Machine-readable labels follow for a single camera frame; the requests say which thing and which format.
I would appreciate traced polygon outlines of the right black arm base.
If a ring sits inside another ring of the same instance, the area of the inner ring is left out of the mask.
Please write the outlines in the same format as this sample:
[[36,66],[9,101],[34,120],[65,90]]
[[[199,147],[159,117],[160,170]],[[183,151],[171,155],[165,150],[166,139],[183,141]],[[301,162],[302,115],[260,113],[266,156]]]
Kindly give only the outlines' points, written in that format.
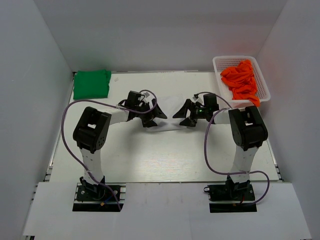
[[225,184],[207,185],[203,189],[208,194],[209,211],[217,213],[256,213],[257,206],[252,185],[245,190],[231,193]]

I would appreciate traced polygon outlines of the white t shirt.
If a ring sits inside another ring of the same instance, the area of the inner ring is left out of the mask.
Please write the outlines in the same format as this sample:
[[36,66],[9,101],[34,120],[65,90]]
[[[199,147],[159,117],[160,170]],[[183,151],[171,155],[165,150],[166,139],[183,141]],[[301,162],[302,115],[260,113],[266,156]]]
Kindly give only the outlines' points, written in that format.
[[173,118],[173,115],[183,106],[185,99],[182,94],[160,97],[157,103],[160,109],[167,116],[167,119],[155,118],[153,121],[157,126],[149,127],[148,132],[167,132],[184,130],[187,127],[180,125],[184,118]]

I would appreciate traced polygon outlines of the crumpled orange t shirt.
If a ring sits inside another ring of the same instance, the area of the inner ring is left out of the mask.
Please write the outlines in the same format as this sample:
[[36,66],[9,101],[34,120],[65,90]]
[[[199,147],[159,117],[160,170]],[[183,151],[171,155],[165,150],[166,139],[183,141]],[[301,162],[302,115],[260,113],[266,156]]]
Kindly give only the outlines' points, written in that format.
[[241,61],[237,66],[230,66],[221,73],[221,80],[232,92],[233,100],[249,100],[256,107],[261,105],[256,96],[258,91],[254,69],[250,60]]

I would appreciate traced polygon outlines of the folded green t shirt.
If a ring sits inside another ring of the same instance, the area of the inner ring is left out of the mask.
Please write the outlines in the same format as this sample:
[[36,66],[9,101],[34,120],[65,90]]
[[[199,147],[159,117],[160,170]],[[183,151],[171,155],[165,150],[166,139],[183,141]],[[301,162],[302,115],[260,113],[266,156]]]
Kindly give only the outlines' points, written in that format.
[[78,71],[74,76],[73,99],[103,99],[110,91],[112,72],[102,69],[95,71]]

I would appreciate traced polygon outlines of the white plastic basket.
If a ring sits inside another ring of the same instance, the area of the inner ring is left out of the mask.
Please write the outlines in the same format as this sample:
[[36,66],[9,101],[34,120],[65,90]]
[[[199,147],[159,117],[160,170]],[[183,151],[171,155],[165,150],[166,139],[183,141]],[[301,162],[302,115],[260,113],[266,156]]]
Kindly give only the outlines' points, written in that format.
[[252,56],[216,56],[212,59],[221,96],[234,108],[271,99],[270,91],[257,60]]

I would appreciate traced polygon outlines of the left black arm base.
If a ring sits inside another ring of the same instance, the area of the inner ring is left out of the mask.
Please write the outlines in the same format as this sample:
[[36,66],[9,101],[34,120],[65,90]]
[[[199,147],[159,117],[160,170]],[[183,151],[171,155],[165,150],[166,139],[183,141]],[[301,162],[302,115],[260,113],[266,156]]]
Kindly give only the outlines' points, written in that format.
[[103,188],[102,193],[94,193],[86,189],[81,183],[78,183],[75,190],[73,201],[73,212],[88,212],[88,213],[119,213],[121,210],[113,195],[116,195],[120,208],[122,209],[125,203],[126,185],[111,184],[108,188]]

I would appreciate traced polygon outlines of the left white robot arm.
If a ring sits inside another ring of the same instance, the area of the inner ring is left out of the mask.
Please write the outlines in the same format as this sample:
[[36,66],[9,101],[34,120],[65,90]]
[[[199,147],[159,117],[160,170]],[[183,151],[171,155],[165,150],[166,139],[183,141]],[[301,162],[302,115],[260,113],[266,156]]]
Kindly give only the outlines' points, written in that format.
[[158,105],[150,109],[146,101],[133,105],[133,109],[122,110],[109,108],[99,111],[93,107],[86,107],[73,132],[73,140],[80,149],[83,163],[86,166],[84,176],[81,177],[82,185],[91,189],[99,183],[105,183],[102,171],[101,148],[107,140],[109,127],[113,124],[131,121],[134,118],[141,119],[144,128],[156,127],[154,119],[167,119],[168,117]]

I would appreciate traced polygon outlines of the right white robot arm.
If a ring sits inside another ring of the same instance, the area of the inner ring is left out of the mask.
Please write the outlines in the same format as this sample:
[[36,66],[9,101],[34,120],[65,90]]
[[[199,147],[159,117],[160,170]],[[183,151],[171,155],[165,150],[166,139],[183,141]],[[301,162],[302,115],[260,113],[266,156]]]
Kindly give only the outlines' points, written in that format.
[[[208,126],[205,130],[203,148],[208,168],[218,175],[227,176],[227,180],[234,185],[247,186],[250,183],[254,157],[268,138],[268,130],[256,106],[220,109],[216,100],[205,100],[204,103],[199,103],[187,99],[173,118],[183,119],[179,124],[185,127],[195,127],[199,119],[207,120]],[[229,172],[216,171],[209,164],[207,143],[209,130],[213,124],[224,124],[231,127],[236,150]]]

